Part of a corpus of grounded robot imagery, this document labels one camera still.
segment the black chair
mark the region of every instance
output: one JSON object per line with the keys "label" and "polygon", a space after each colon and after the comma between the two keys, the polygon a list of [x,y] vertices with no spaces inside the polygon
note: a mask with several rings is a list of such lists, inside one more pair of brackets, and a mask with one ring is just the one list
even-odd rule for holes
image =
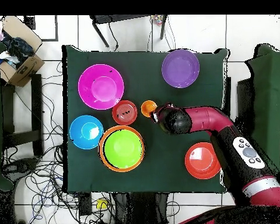
{"label": "black chair", "polygon": [[[104,23],[110,23],[110,22],[118,22],[121,20],[128,20],[133,18],[139,18],[144,16],[150,16],[150,15],[89,15],[92,19],[92,26],[100,36],[101,40],[104,42],[106,47],[109,47],[108,42],[100,32],[99,28],[97,27],[97,24],[104,24]],[[167,19],[167,15],[163,15],[163,22],[162,22],[162,28],[161,28],[161,37],[160,39],[163,39],[164,36],[164,29],[165,29],[165,22]]]}

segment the orange bowl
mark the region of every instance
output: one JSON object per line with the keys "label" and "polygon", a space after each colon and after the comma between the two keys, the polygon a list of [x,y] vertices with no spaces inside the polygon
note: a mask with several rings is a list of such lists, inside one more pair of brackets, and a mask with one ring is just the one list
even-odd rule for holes
{"label": "orange bowl", "polygon": [[[104,154],[104,144],[107,140],[107,138],[114,132],[114,131],[119,131],[119,130],[127,130],[127,131],[131,131],[133,132],[140,140],[141,142],[141,146],[142,146],[142,152],[141,152],[141,156],[139,158],[139,160],[131,167],[128,167],[128,168],[122,168],[122,169],[119,169],[117,167],[114,167],[112,164],[110,164],[108,162],[108,160],[106,159],[105,157],[105,154]],[[104,134],[103,136],[101,137],[100,139],[100,142],[99,142],[99,156],[100,156],[100,159],[101,161],[104,163],[105,166],[107,166],[109,169],[115,171],[115,172],[128,172],[128,171],[131,171],[133,169],[135,169],[136,167],[139,166],[139,164],[142,162],[143,158],[144,158],[144,142],[143,142],[143,139],[140,135],[140,133],[138,131],[136,131],[135,129],[133,129],[132,127],[129,127],[129,126],[126,126],[126,125],[117,125],[117,126],[114,126],[114,127],[111,127],[110,129],[108,129]]]}
{"label": "orange bowl", "polygon": [[152,100],[147,100],[145,102],[142,103],[141,105],[141,113],[145,116],[145,117],[150,117],[149,113],[151,113],[154,109],[156,109],[157,105],[155,102],[153,102]]}

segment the red bowl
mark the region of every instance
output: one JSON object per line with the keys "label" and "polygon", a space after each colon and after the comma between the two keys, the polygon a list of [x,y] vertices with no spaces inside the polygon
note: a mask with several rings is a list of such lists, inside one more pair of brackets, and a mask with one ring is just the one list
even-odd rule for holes
{"label": "red bowl", "polygon": [[113,107],[112,117],[119,125],[130,125],[137,118],[136,105],[129,100],[121,100]]}
{"label": "red bowl", "polygon": [[219,173],[221,166],[211,143],[194,144],[185,155],[185,167],[195,178],[206,180]]}

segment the bowl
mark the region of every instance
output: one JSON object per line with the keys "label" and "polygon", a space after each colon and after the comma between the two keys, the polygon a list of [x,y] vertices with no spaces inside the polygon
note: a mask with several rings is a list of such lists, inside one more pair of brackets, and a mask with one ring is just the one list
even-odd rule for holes
{"label": "bowl", "polygon": [[101,122],[91,115],[82,115],[72,121],[69,137],[81,149],[93,149],[104,133]]}
{"label": "bowl", "polygon": [[169,53],[162,64],[164,80],[175,88],[186,88],[198,77],[199,61],[194,53],[179,49]]}
{"label": "bowl", "polygon": [[185,155],[185,167],[197,179],[210,179],[219,173],[221,166],[211,143],[194,144]]}
{"label": "bowl", "polygon": [[112,117],[119,125],[130,125],[137,118],[136,105],[129,100],[121,100],[113,107]]}
{"label": "bowl", "polygon": [[149,113],[151,113],[153,110],[155,110],[157,107],[156,103],[153,102],[152,100],[147,100],[145,102],[142,103],[141,105],[141,113],[145,116],[145,117],[150,117]]}
{"label": "bowl", "polygon": [[138,131],[118,125],[108,129],[99,142],[102,162],[115,172],[135,169],[144,158],[144,142]]}
{"label": "bowl", "polygon": [[95,64],[81,74],[78,92],[87,106],[96,110],[106,110],[120,101],[124,93],[124,81],[113,67]]}

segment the tiled floor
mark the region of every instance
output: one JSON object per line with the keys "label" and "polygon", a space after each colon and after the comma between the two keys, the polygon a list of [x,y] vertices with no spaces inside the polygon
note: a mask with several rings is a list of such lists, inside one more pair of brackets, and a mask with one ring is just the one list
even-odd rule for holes
{"label": "tiled floor", "polygon": [[[63,44],[70,44],[85,51],[113,51],[116,42],[114,41],[107,24],[99,25],[99,29],[108,41],[110,48],[106,48],[92,27],[89,16],[57,16],[58,25],[55,25],[54,16],[36,16],[35,32],[43,39],[54,39],[55,29],[58,29],[58,41],[44,41],[43,45],[36,52],[37,55],[45,61],[45,65],[39,70],[43,78],[53,75],[60,75],[57,71],[57,65],[60,63]],[[153,38],[151,33],[151,24],[148,17],[125,20],[122,22],[111,23],[113,33],[118,40],[119,48],[117,51],[169,51],[174,48],[174,39],[176,48],[189,48],[199,53],[212,53],[219,48],[228,48],[230,57],[227,62],[227,75],[232,78],[232,96],[231,96],[231,118],[234,120],[237,114],[236,106],[236,85],[239,80],[250,77],[248,67],[244,61],[253,56],[254,48],[259,43],[270,43],[280,50],[280,15],[170,15],[169,17],[172,31],[169,23],[166,24],[166,39],[160,40],[160,27],[153,25]],[[54,82],[62,83],[62,77],[56,76],[50,79],[43,79],[43,84]],[[21,99],[31,108],[31,85],[28,83],[24,88],[17,88]],[[53,119],[62,126],[62,86],[48,84],[43,87],[43,93],[54,102],[55,110]],[[50,125],[50,111],[44,104],[44,132],[45,137],[52,130]],[[31,113],[23,105],[20,99],[15,96],[15,128],[16,131],[27,131],[31,129]],[[45,148],[54,144],[61,144],[62,137],[52,135],[52,139],[45,141]],[[14,155],[15,159],[23,157],[33,157],[31,144],[18,146],[19,151]],[[53,159],[53,152],[46,154],[44,161]],[[27,185],[37,190],[32,179],[26,180]],[[24,219],[26,222],[32,218],[32,199],[35,192],[32,192],[25,185],[25,179],[21,179],[16,190],[16,215],[18,219]],[[102,197],[101,194],[93,194],[94,199]],[[232,197],[226,194],[192,194],[175,193],[169,195],[167,207],[168,221],[170,224],[178,224],[194,215],[219,207],[221,205],[233,205]],[[45,216],[40,220],[35,220],[33,224],[48,224],[49,219],[56,211],[55,206],[44,207],[40,215]],[[108,212],[105,212],[103,219],[109,219]],[[67,209],[59,209],[55,213],[50,224],[78,224],[73,219]]]}

